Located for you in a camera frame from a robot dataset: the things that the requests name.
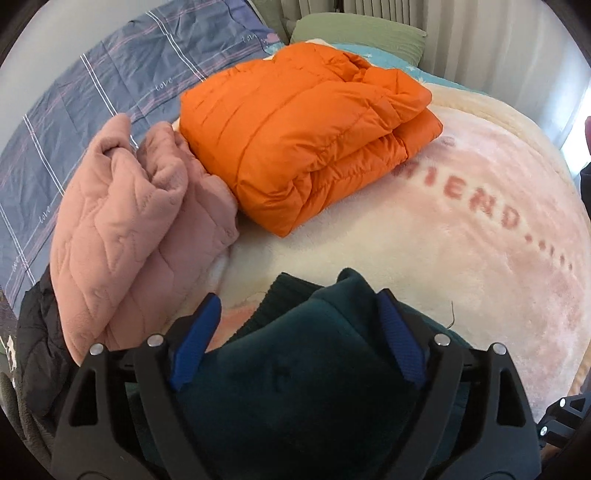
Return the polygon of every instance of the metal bolt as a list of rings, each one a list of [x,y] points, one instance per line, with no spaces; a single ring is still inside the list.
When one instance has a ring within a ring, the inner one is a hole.
[[[164,337],[157,333],[156,335],[151,335],[148,338],[148,346],[155,347],[160,346],[164,343]]]
[[[495,352],[497,355],[505,355],[507,353],[507,347],[502,343],[495,343],[492,346],[492,351]]]
[[[105,346],[102,343],[95,343],[90,347],[90,354],[92,356],[100,355],[105,350]]]
[[[438,333],[434,340],[439,346],[448,346],[452,342],[452,340],[445,333]]]

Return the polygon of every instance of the folded pink clothing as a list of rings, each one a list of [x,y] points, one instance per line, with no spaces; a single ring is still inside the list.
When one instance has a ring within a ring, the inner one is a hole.
[[[95,136],[61,202],[51,279],[66,345],[138,346],[170,322],[238,238],[237,204],[184,138],[162,122],[137,154],[126,115]]]

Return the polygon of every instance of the black jacket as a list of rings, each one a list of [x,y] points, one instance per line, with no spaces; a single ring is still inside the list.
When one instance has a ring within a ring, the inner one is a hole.
[[[55,434],[61,409],[78,370],[66,348],[49,267],[21,304],[17,369],[27,407]]]

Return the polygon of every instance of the orange puffer jacket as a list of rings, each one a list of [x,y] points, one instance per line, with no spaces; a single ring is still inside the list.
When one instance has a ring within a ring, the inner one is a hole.
[[[298,43],[184,93],[180,132],[248,216],[286,236],[436,139],[430,102],[400,70]]]

